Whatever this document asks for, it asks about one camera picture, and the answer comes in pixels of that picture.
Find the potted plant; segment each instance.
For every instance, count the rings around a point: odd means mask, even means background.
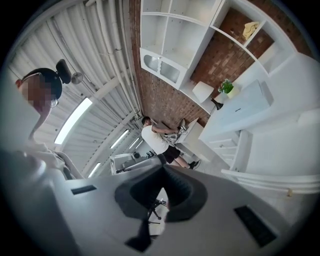
[[[239,94],[239,89],[234,87],[229,79],[224,80],[224,82],[218,88],[219,93],[225,93],[229,99]]]

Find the man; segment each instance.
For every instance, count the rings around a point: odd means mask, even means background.
[[[40,114],[40,118],[33,128],[23,151],[43,160],[48,169],[60,170],[66,180],[83,179],[84,177],[66,154],[49,150],[44,143],[38,143],[34,140],[34,134],[37,129],[46,121],[52,108],[59,103],[62,82],[68,84],[71,80],[71,77],[68,77],[68,74],[66,75],[69,71],[61,71],[60,62],[56,66],[58,70],[60,69],[58,72],[49,68],[38,68],[15,82],[24,98]]]
[[[160,134],[171,134],[178,133],[179,130],[172,129],[160,129],[152,125],[151,119],[148,116],[145,116],[142,119],[143,129],[141,132],[142,138],[145,142],[154,150],[154,152],[159,155],[163,154],[166,161],[169,164],[174,163],[175,161],[182,167],[193,169],[196,162],[188,164],[181,156],[180,151],[173,146],[170,146],[169,143],[164,140]]]

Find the black chair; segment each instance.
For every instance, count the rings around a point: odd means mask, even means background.
[[[165,206],[165,207],[167,207],[167,203],[166,203],[166,201],[163,201],[163,200],[160,201],[160,200],[156,199],[155,202],[153,203],[153,205],[151,206],[149,212],[148,212],[148,220],[150,219],[152,213],[155,214],[155,216],[158,218],[159,221],[162,219],[161,217],[159,217],[159,215],[158,215],[157,212],[156,212],[156,208],[157,208],[158,206]]]

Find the white pot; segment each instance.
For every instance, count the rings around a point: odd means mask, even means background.
[[[234,96],[237,96],[240,93],[239,89],[237,87],[233,87],[232,90],[227,93],[229,99],[232,99]]]

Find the corrugated ceiling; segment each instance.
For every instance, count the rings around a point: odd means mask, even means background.
[[[56,15],[48,16],[46,21],[37,24],[37,28],[27,35],[9,63],[12,83],[36,68],[56,70],[56,63],[60,59],[66,60],[71,73],[81,72],[84,74],[82,83],[64,85],[59,105],[52,110],[46,122],[35,134],[37,141],[46,143],[53,150],[57,149],[54,140],[59,130],[81,100],[93,96],[100,88],[109,86],[108,82],[116,77],[103,39],[96,3],[86,7],[82,1],[73,2],[76,2],[76,4],[68,8],[62,8]],[[119,20],[118,1],[116,1],[116,5],[118,9],[117,19]],[[123,5],[126,28],[128,28],[129,1],[124,1]],[[113,39],[114,34],[108,1],[103,1],[102,6],[108,32]],[[130,31],[126,30],[128,42],[130,41],[130,38],[128,38]],[[129,43],[128,46],[131,55],[131,44]],[[128,68],[129,64],[126,58],[125,61]],[[136,110],[139,110],[132,85],[126,84],[126,86],[131,101],[134,103]],[[63,152],[71,158],[75,166],[82,172],[109,134],[125,117],[132,113],[133,109],[119,84],[85,113],[85,116],[78,122],[67,138],[67,142],[63,145]],[[126,129],[129,129],[129,132],[115,148],[110,149],[108,146],[98,156],[96,162],[101,162],[101,165],[93,177],[110,173],[109,157],[127,152],[129,146],[140,135],[140,128],[141,124],[132,120],[119,130],[117,135],[110,140],[111,145]]]

